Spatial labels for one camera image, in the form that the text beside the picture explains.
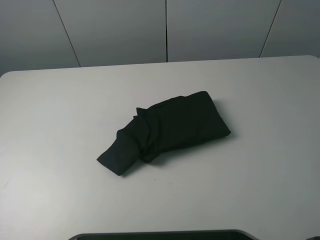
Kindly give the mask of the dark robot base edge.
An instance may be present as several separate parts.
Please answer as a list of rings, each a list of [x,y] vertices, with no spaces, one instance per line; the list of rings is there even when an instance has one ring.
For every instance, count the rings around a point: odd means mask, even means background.
[[[240,230],[83,233],[71,240],[255,240]]]

